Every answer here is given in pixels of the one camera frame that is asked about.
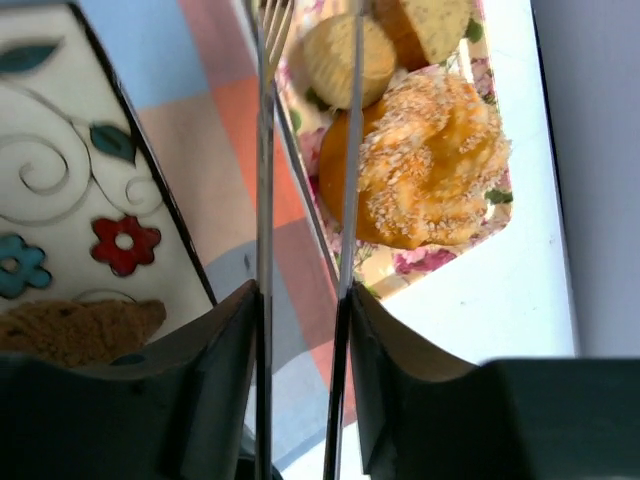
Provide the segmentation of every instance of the bread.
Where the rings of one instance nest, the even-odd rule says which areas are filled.
[[[372,0],[372,12],[412,72],[445,61],[469,24],[469,0]]]
[[[348,109],[354,69],[355,17],[336,15],[322,20],[303,40],[303,55],[311,87],[326,104]],[[380,100],[396,67],[393,44],[369,17],[364,18],[365,107]]]
[[[157,300],[24,303],[0,314],[0,351],[35,355],[68,368],[111,363],[144,346],[166,315]]]
[[[510,154],[497,111],[462,77],[438,71],[409,75],[363,116],[356,237],[407,250],[468,242]],[[318,162],[320,196],[338,222],[347,129],[343,113]]]

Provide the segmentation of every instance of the gray surface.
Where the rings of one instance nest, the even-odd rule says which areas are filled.
[[[640,355],[640,0],[533,0],[580,350]]]

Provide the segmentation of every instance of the checkered cloth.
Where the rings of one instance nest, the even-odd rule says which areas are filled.
[[[142,121],[216,297],[254,278],[258,82],[241,0],[82,0]],[[56,3],[0,0],[8,4]],[[275,152],[274,438],[286,468],[324,439],[335,295]],[[346,418],[354,420],[353,395]],[[254,421],[250,398],[247,423]]]

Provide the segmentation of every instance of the decorated tray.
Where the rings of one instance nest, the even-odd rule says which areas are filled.
[[[498,107],[482,5],[479,0],[469,1],[472,4],[472,14],[457,51],[447,61],[426,67],[423,71],[440,68],[460,73],[475,85],[486,103]],[[314,199],[312,214],[321,219],[319,223],[323,231],[319,233],[333,254],[333,258],[329,259],[333,268],[336,268],[340,257],[341,227],[317,195],[317,164],[324,134],[331,125],[334,114],[310,87],[301,53],[301,40],[321,20],[345,12],[347,5],[345,0],[299,0],[283,60],[276,73],[280,101],[287,116],[286,124],[296,139],[297,152],[293,161],[301,162],[305,172],[303,188],[308,188]],[[354,265],[356,278],[383,299],[456,259],[509,223],[513,196],[508,170],[486,192],[485,198],[488,203],[487,215],[480,230],[466,244],[453,247],[427,245],[409,251],[358,242]]]

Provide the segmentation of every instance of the gold fork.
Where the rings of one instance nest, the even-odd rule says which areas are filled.
[[[275,76],[291,28],[294,0],[261,0],[257,8],[265,40],[266,83]]]

